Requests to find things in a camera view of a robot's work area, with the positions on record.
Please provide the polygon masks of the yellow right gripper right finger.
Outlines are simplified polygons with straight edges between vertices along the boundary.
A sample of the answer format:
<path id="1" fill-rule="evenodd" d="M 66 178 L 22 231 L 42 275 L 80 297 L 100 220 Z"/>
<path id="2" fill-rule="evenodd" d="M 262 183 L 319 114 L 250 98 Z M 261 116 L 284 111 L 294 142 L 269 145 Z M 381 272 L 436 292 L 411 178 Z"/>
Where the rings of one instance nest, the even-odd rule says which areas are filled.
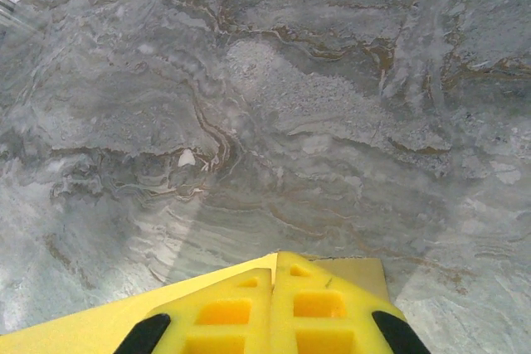
<path id="1" fill-rule="evenodd" d="M 273 353 L 426 353 L 404 314 L 295 253 L 277 255 Z"/>

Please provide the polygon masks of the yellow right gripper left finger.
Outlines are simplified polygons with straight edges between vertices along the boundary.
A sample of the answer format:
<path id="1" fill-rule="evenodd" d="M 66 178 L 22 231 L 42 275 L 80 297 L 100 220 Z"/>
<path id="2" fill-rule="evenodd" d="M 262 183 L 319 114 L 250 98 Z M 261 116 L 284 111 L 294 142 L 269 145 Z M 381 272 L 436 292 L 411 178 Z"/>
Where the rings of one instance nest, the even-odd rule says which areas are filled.
<path id="1" fill-rule="evenodd" d="M 271 270 L 231 276 L 153 308 L 119 353 L 268 353 Z"/>

